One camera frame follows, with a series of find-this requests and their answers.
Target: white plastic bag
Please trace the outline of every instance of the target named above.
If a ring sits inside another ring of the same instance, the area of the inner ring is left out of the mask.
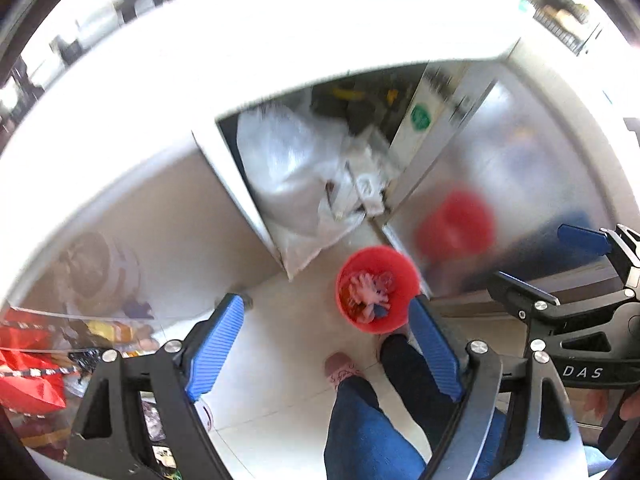
[[[238,119],[244,171],[290,279],[364,219],[337,221],[327,199],[326,184],[345,171],[346,122],[313,115],[310,91],[300,96],[295,112],[271,102]]]

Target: person's leg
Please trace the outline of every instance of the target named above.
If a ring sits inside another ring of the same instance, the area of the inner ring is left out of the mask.
[[[345,354],[327,364],[337,388],[324,448],[327,480],[417,480],[424,460],[382,413],[369,381]]]
[[[435,449],[455,403],[440,393],[424,357],[409,345],[405,335],[392,334],[383,341],[380,362],[409,415],[424,431],[431,449]]]

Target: pink slipper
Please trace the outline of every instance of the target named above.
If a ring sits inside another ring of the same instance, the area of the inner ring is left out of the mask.
[[[334,390],[337,390],[340,383],[349,377],[364,377],[353,360],[344,352],[336,352],[326,359],[324,374]]]

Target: red bag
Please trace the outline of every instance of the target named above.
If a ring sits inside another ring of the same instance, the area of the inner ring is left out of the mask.
[[[9,308],[4,314],[5,326],[0,326],[0,348],[12,350],[49,350],[50,330],[38,330],[36,326],[45,326],[47,318]]]
[[[0,371],[57,368],[49,354],[0,351]],[[44,415],[66,406],[62,375],[0,377],[0,404],[19,413]]]

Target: cabinet door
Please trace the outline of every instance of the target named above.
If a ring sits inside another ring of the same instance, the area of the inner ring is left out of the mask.
[[[550,108],[498,62],[471,64],[448,102],[389,194],[384,221],[432,296],[484,289],[496,270],[523,280],[578,268],[608,277],[604,259],[558,241],[564,222],[612,219]]]

